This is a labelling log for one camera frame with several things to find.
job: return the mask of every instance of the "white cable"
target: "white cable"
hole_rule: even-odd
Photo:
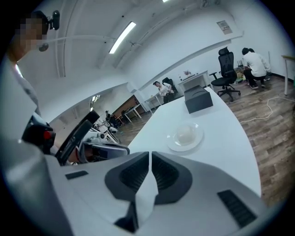
[[[295,101],[293,101],[293,100],[286,99],[286,98],[270,98],[269,100],[272,100],[272,99],[285,99],[285,100],[288,100],[288,101],[295,102]],[[273,111],[272,111],[271,107],[268,105],[269,100],[267,100],[267,106],[268,106],[268,108],[271,110],[271,113],[270,113],[267,117],[264,117],[264,118],[254,118],[254,119],[252,119],[252,120],[241,121],[240,124],[241,124],[241,123],[245,123],[245,122],[250,122],[250,121],[253,121],[253,120],[263,120],[263,119],[267,119],[267,118],[269,118],[269,117],[273,114]]]

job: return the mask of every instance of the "wooden floor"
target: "wooden floor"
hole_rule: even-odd
[[[283,94],[284,80],[281,78],[271,77],[265,85],[266,88],[252,90],[246,83],[241,83],[234,86],[241,91],[241,96],[234,94],[233,102],[230,102],[228,95],[224,95],[222,99],[241,122],[268,116],[270,109],[267,107],[267,100],[270,98],[295,98],[293,91],[288,96]],[[268,119],[242,123],[257,159],[262,198],[269,206],[285,199],[295,184],[295,119],[292,117],[294,104],[283,99],[270,100],[269,106],[273,114]],[[150,117],[150,113],[145,113],[142,119],[134,119],[133,124],[119,128],[122,132],[119,134],[122,144],[129,145]]]

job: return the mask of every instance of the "chair headrest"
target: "chair headrest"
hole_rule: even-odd
[[[219,52],[218,52],[218,54],[220,56],[228,54],[228,53],[229,53],[229,50],[227,49],[227,47],[220,49]]]

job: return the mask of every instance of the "red object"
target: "red object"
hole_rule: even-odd
[[[44,133],[43,133],[43,137],[45,138],[45,139],[50,139],[52,136],[51,136],[51,132],[50,131],[45,131]]]

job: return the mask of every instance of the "office chair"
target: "office chair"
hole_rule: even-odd
[[[234,54],[232,52],[229,52],[227,47],[220,49],[218,60],[220,62],[221,67],[221,78],[216,78],[215,73],[210,74],[214,76],[215,80],[211,82],[213,86],[222,86],[221,91],[218,91],[217,94],[221,93],[219,96],[221,97],[224,94],[228,94],[231,98],[231,101],[233,101],[233,97],[231,93],[238,93],[241,95],[241,92],[239,90],[235,90],[230,84],[233,84],[236,81],[236,72],[234,70]]]
[[[168,83],[172,86],[172,90],[174,91],[174,95],[178,94],[178,91],[175,87],[175,85],[173,84],[173,81],[171,79],[168,79],[167,77],[165,79],[162,80],[162,83]]]

